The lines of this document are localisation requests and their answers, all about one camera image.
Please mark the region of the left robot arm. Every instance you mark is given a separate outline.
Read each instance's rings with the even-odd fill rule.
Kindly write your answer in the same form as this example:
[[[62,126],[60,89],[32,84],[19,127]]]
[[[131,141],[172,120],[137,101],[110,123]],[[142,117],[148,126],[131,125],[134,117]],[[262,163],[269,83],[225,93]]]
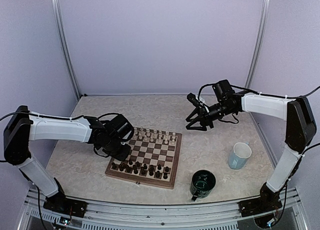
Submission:
[[[31,181],[47,201],[59,212],[70,207],[61,184],[45,169],[39,157],[40,147],[54,148],[58,141],[73,141],[102,150],[104,157],[124,160],[130,151],[127,142],[135,132],[120,113],[110,113],[111,120],[81,115],[60,117],[43,115],[20,105],[14,112],[1,117],[9,119],[3,130],[4,161],[16,166]]]

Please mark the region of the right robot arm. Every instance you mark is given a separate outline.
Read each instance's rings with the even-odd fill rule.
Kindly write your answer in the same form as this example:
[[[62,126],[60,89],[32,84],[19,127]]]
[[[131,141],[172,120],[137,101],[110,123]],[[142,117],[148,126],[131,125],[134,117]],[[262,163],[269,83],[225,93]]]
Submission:
[[[295,174],[317,132],[317,125],[307,97],[279,97],[251,93],[247,90],[216,93],[217,103],[207,105],[199,96],[188,94],[187,99],[195,109],[186,118],[188,130],[206,131],[213,128],[215,120],[222,120],[232,113],[246,112],[261,118],[269,118],[275,127],[270,127],[283,148],[277,156],[277,165],[272,175],[260,189],[256,208],[266,212],[275,204],[288,181]]]

